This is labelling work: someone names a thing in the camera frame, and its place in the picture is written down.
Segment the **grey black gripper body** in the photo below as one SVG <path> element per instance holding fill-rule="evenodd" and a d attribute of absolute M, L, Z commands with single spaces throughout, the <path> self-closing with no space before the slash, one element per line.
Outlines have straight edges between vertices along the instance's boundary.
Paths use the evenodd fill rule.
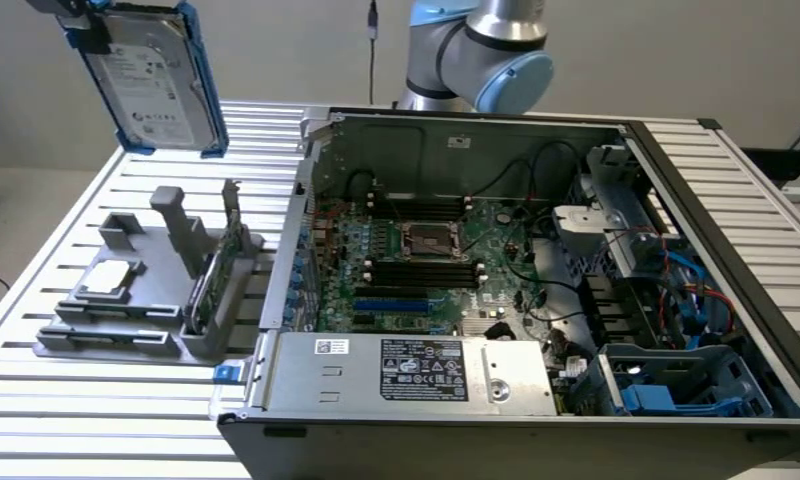
<path fill-rule="evenodd" d="M 92 7 L 88 0 L 27 0 L 27 3 L 43 14 L 84 14 Z"/>

